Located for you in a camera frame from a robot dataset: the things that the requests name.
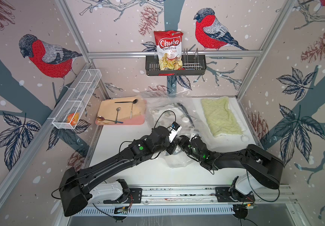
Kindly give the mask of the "clear plastic vacuum bag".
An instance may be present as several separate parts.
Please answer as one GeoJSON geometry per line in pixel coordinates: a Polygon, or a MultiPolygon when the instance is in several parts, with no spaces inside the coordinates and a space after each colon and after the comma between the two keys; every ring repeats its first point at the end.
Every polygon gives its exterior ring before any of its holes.
{"type": "MultiPolygon", "coordinates": [[[[174,141],[176,141],[176,139],[181,135],[185,135],[189,138],[192,138],[194,135],[199,135],[209,149],[209,145],[212,143],[212,140],[210,139],[210,133],[208,127],[203,123],[202,119],[196,112],[196,107],[194,106],[193,101],[189,100],[186,97],[171,97],[164,95],[162,92],[159,92],[159,95],[159,97],[150,97],[149,100],[147,100],[147,122],[149,123],[150,108],[156,108],[164,105],[173,105],[177,108],[177,123],[182,127],[181,131],[179,134],[177,134],[174,141]]],[[[187,154],[178,145],[176,146],[175,152],[172,155],[169,155],[166,151],[162,151],[154,154],[152,158],[155,159],[157,157],[163,157],[166,160],[168,166],[171,168],[186,167],[191,162],[197,162],[187,156],[187,154]]]]}

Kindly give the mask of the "green fleece blanket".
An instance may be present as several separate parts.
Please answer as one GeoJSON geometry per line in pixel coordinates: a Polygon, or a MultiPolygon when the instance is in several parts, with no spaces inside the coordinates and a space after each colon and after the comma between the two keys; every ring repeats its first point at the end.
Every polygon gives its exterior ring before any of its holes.
{"type": "Polygon", "coordinates": [[[231,103],[231,98],[203,98],[200,101],[210,139],[218,142],[224,138],[243,137],[246,127],[231,103]]]}

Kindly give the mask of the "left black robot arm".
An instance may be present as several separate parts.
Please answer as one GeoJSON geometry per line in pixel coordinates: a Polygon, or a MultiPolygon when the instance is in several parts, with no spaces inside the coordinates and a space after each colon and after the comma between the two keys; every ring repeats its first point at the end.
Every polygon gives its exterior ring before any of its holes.
{"type": "Polygon", "coordinates": [[[124,150],[97,165],[76,171],[69,168],[63,175],[59,188],[63,213],[70,217],[87,205],[93,198],[92,190],[106,179],[152,159],[161,151],[174,150],[174,139],[178,132],[159,126],[150,135],[133,140],[124,150]]]}

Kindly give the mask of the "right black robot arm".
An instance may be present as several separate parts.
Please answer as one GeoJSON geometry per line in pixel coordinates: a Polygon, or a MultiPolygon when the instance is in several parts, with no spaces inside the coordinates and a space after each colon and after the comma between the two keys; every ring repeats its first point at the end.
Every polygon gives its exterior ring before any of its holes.
{"type": "Polygon", "coordinates": [[[279,158],[266,152],[257,145],[250,144],[245,149],[235,152],[210,151],[199,135],[189,138],[185,135],[176,139],[177,145],[200,166],[211,173],[225,168],[245,169],[246,175],[234,178],[226,192],[220,197],[228,197],[234,202],[251,198],[255,189],[266,187],[277,190],[284,169],[279,158]]]}

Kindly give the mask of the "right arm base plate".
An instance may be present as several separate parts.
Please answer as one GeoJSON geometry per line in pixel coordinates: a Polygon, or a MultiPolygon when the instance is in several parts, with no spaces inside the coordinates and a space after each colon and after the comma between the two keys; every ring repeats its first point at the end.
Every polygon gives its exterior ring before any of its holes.
{"type": "Polygon", "coordinates": [[[252,192],[244,195],[228,186],[215,187],[215,196],[218,202],[255,202],[252,192]]]}

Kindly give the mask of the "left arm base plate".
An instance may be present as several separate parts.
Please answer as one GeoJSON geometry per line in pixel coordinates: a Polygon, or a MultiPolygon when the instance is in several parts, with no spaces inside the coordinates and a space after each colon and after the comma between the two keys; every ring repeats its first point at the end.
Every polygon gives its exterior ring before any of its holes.
{"type": "Polygon", "coordinates": [[[117,200],[105,200],[103,204],[135,204],[141,203],[142,198],[142,189],[141,188],[130,188],[129,192],[127,190],[123,190],[122,195],[117,200]]]}

